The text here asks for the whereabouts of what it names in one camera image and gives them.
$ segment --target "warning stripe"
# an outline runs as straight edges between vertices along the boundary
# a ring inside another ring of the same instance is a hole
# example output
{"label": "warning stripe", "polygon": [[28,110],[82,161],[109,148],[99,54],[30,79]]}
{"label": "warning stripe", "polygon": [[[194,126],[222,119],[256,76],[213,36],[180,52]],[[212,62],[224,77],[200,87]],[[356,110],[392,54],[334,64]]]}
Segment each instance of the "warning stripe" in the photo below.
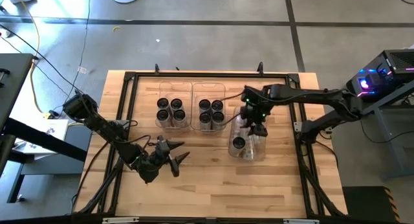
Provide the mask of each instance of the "warning stripe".
{"label": "warning stripe", "polygon": [[394,198],[393,198],[393,195],[391,194],[390,189],[384,187],[384,191],[388,195],[389,202],[391,203],[391,208],[393,209],[393,212],[394,212],[395,220],[397,222],[401,222],[400,216],[398,214],[397,206],[395,205]]}

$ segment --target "clear plastic container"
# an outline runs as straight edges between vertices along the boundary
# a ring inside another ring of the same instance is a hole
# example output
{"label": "clear plastic container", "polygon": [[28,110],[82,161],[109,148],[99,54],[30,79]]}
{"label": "clear plastic container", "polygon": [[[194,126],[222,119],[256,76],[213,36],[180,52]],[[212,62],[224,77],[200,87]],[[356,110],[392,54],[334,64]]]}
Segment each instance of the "clear plastic container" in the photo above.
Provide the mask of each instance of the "clear plastic container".
{"label": "clear plastic container", "polygon": [[155,124],[166,130],[190,130],[192,116],[192,85],[185,81],[165,81],[160,83],[160,98]]}
{"label": "clear plastic container", "polygon": [[[239,108],[234,109],[234,115],[239,113]],[[233,157],[249,161],[262,161],[266,157],[266,137],[248,135],[250,128],[242,128],[246,119],[240,115],[232,120],[232,131],[228,142],[228,153]]]}
{"label": "clear plastic container", "polygon": [[203,132],[219,132],[226,126],[226,87],[221,83],[193,84],[191,126]]}

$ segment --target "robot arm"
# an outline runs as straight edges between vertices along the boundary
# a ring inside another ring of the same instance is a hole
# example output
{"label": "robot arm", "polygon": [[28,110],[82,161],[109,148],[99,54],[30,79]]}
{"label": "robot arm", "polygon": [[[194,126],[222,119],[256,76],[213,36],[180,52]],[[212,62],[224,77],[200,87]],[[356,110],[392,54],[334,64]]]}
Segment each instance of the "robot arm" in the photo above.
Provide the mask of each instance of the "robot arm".
{"label": "robot arm", "polygon": [[130,170],[136,170],[146,183],[152,182],[158,176],[158,170],[167,163],[171,166],[174,177],[179,176],[179,164],[190,153],[186,152],[173,158],[170,151],[183,145],[183,142],[171,142],[160,135],[154,144],[155,151],[149,154],[145,147],[127,141],[127,131],[123,125],[106,121],[98,114],[97,107],[89,95],[76,91],[76,95],[63,105],[63,111],[71,119],[84,123],[114,146],[126,166]]}
{"label": "robot arm", "polygon": [[247,119],[244,128],[250,128],[249,135],[267,136],[263,126],[265,118],[270,115],[274,106],[291,103],[324,104],[334,108],[334,111],[317,120],[306,120],[301,125],[301,140],[315,143],[316,136],[321,130],[336,127],[342,122],[353,122],[360,119],[362,106],[360,100],[352,93],[341,90],[310,90],[294,89],[288,85],[266,85],[262,90],[245,86],[241,101],[245,106],[240,108],[240,116]]}

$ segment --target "wooden tabletop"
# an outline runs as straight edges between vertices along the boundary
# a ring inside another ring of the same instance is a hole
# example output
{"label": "wooden tabletop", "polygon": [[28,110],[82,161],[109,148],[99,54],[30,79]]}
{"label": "wooden tabletop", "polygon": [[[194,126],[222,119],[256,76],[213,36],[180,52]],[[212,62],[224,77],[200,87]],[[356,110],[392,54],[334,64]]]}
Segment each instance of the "wooden tabletop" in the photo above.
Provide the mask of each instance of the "wooden tabletop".
{"label": "wooden tabletop", "polygon": [[[99,108],[99,113],[107,120],[115,119],[124,73],[125,71],[108,72]],[[316,74],[299,73],[299,75],[302,88],[319,89]],[[225,86],[226,96],[240,93],[245,84],[258,89],[267,84],[284,84],[282,79],[267,78],[256,80],[253,78],[140,78],[133,112],[133,120],[138,122],[138,126],[131,128],[129,138],[150,134],[152,141],[155,141],[158,135],[163,135],[170,140],[185,142],[185,145],[172,151],[173,156],[186,151],[191,153],[181,164],[179,177],[173,177],[169,166],[165,165],[160,170],[159,176],[148,185],[141,180],[136,171],[131,171],[125,166],[116,215],[304,218],[305,207],[289,108],[275,107],[267,118],[268,137],[264,161],[248,162],[235,159],[227,152],[230,125],[221,133],[214,135],[196,130],[185,133],[165,132],[156,125],[156,102],[163,92],[160,91],[160,83],[181,81],[193,84],[221,83]],[[128,87],[127,97],[131,92],[131,86]],[[123,118],[126,116],[127,102]],[[229,119],[233,115],[234,108],[240,105],[242,103],[239,97],[227,100],[226,119]],[[305,104],[305,109],[309,119],[324,115],[321,105]],[[332,147],[329,140],[322,138],[318,140]],[[104,143],[100,136],[93,135],[85,169]],[[321,187],[338,209],[346,213],[334,155],[318,144],[314,144],[313,148]],[[108,152],[109,147],[93,164],[81,189],[76,210],[84,207],[101,185]],[[106,207],[109,206],[112,189],[111,185]],[[310,189],[310,194],[312,207],[316,212],[313,189]]]}

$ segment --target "concrete floor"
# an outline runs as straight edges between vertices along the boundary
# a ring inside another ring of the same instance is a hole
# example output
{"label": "concrete floor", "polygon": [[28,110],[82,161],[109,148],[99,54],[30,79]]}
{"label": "concrete floor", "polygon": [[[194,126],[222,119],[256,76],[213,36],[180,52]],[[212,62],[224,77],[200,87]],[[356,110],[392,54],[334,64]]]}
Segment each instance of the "concrete floor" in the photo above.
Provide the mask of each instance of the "concrete floor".
{"label": "concrete floor", "polygon": [[[33,16],[86,18],[88,0],[37,0],[28,4]],[[21,5],[5,0],[10,15],[25,16]],[[414,23],[414,6],[400,0],[292,0],[296,21],[346,23]],[[138,0],[120,5],[112,0],[91,0],[91,19],[289,21],[285,0]],[[72,80],[78,68],[85,26],[47,24],[36,20],[40,51]],[[1,23],[35,45],[32,24]],[[223,25],[89,25],[82,67],[76,85],[100,101],[109,69],[254,71],[260,61],[265,71],[297,72],[290,27]],[[318,75],[320,87],[337,88],[384,49],[414,44],[414,27],[298,27],[305,70]],[[16,37],[8,39],[23,52],[32,52]],[[0,52],[14,50],[0,40]],[[64,90],[70,86],[44,62],[39,66]],[[39,71],[34,85],[40,108],[59,106],[65,99]],[[375,122],[364,121],[372,138]],[[333,134],[344,186],[384,185],[391,189],[401,220],[414,223],[414,177],[381,181],[387,171],[387,149],[370,143],[359,122],[338,126]],[[8,163],[0,187],[8,191],[17,165]],[[6,204],[0,194],[0,219],[66,214],[76,192],[78,175],[30,176],[23,183],[24,203]]]}

